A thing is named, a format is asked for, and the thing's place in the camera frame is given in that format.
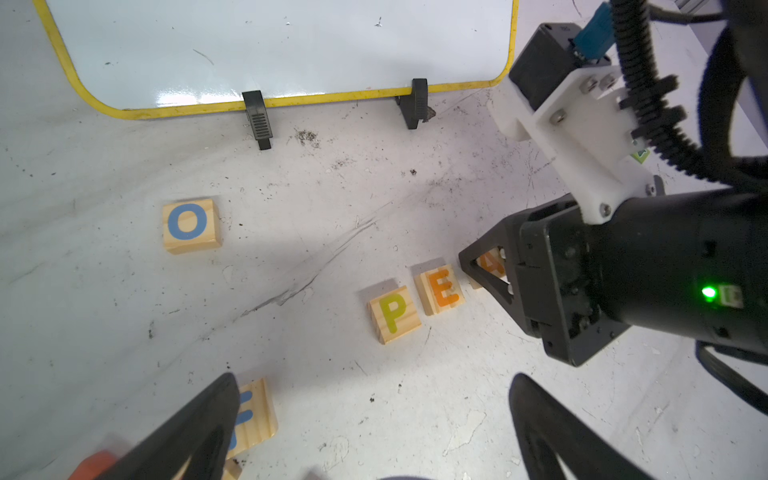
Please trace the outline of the black whiteboard foot left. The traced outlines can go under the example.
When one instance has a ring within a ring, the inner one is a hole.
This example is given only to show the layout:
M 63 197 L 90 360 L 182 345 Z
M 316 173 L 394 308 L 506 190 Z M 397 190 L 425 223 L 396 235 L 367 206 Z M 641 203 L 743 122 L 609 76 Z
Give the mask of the black whiteboard foot left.
M 269 150 L 273 133 L 262 92 L 260 90 L 247 91 L 242 93 L 242 97 L 251 130 L 259 149 L 261 151 Z

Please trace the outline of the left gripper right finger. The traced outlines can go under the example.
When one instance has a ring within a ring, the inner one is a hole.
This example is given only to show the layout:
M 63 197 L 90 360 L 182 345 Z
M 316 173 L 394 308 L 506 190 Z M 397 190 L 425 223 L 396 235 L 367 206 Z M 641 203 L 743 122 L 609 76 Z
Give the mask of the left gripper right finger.
M 529 376 L 514 376 L 508 395 L 520 452 L 531 479 L 647 479 Z

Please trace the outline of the wooden A letter block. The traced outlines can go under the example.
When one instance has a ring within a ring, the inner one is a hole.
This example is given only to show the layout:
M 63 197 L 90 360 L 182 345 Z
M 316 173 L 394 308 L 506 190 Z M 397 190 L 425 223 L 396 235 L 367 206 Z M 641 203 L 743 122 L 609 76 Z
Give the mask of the wooden A letter block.
M 476 263 L 483 270 L 491 273 L 502 281 L 507 280 L 504 259 L 499 248 L 493 248 L 476 259 Z

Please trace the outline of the black whiteboard foot right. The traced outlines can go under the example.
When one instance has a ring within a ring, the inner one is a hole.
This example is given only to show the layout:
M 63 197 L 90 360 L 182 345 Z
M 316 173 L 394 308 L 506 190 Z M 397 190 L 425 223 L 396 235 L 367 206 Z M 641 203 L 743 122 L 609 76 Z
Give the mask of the black whiteboard foot right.
M 436 115 L 434 109 L 428 105 L 428 94 L 427 79 L 414 78 L 412 80 L 411 93 L 395 97 L 395 101 L 409 130 L 417 129 L 420 122 L 429 122 Z

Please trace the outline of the black whiteboard foot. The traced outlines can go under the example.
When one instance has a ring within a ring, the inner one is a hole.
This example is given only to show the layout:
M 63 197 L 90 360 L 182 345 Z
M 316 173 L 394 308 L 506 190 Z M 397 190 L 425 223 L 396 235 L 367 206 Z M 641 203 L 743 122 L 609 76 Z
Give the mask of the black whiteboard foot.
M 261 151 L 269 150 L 273 133 L 262 92 L 260 90 L 247 91 L 242 93 L 242 97 L 251 130 L 259 149 Z
M 412 80 L 411 93 L 395 97 L 395 101 L 409 130 L 417 129 L 420 122 L 429 122 L 436 115 L 434 109 L 428 105 L 428 94 L 427 79 L 414 78 Z

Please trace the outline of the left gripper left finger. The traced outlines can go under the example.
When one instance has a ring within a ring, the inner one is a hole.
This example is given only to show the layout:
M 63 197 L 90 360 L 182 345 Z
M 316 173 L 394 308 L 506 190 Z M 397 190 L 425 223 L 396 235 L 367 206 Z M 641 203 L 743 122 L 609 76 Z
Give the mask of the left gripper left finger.
M 233 374 L 219 376 L 101 479 L 220 479 L 240 408 Z

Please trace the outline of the wooden F letter block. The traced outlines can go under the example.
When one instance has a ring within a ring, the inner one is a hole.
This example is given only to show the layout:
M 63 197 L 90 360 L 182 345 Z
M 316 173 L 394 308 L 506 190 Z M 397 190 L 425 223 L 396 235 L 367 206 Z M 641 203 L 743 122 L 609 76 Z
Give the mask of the wooden F letter block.
M 278 431 L 272 396 L 265 378 L 241 387 L 239 402 L 227 459 L 269 440 Z

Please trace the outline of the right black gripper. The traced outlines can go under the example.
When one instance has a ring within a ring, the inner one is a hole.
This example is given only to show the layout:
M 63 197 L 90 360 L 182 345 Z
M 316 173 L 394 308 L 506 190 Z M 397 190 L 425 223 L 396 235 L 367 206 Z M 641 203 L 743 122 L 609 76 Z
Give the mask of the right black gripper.
M 596 226 L 570 201 L 524 221 L 507 216 L 458 259 L 549 357 L 581 365 L 629 327 L 766 357 L 765 196 L 631 199 Z M 478 263 L 494 247 L 507 282 Z

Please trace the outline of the red B letter block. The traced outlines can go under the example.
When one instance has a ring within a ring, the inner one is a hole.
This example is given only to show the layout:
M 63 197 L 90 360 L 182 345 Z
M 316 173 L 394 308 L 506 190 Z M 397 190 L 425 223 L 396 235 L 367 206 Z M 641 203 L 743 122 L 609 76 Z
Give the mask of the red B letter block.
M 79 463 L 68 480 L 94 480 L 108 471 L 118 461 L 118 457 L 108 450 L 101 450 Z

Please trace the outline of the large wooden O block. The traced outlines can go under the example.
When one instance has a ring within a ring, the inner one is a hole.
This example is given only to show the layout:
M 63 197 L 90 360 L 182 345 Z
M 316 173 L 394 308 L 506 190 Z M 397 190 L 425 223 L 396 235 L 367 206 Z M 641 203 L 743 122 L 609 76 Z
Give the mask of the large wooden O block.
M 162 220 L 163 245 L 171 254 L 222 246 L 218 209 L 212 198 L 164 205 Z

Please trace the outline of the green N letter block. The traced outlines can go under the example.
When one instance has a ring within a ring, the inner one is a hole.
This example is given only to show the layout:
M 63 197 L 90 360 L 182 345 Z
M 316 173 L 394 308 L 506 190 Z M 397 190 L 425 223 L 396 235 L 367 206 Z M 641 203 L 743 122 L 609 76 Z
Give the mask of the green N letter block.
M 643 149 L 631 154 L 631 157 L 639 164 L 643 164 L 649 158 L 649 156 L 650 151 L 648 149 Z

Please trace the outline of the wooden P letter block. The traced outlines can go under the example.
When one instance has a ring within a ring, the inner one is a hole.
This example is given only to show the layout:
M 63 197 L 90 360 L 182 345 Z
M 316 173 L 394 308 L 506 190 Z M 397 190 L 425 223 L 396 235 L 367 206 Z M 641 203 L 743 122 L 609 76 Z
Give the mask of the wooden P letter block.
M 369 301 L 368 309 L 377 337 L 383 345 L 422 326 L 417 306 L 406 286 Z

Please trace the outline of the whiteboard with PEAR text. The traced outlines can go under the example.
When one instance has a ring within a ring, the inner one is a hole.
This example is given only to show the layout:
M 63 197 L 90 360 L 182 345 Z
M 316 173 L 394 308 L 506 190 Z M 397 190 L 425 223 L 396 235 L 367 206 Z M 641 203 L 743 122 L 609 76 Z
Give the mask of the whiteboard with PEAR text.
M 39 1 L 65 75 L 97 111 L 147 120 L 497 85 L 514 1 Z

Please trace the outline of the wooden E letter block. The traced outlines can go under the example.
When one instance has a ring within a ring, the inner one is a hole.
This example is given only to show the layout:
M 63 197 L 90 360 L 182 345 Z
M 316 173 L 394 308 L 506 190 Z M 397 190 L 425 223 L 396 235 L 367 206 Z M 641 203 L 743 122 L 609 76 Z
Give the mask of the wooden E letter block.
M 465 297 L 450 264 L 420 273 L 415 285 L 427 316 L 434 316 L 465 303 Z

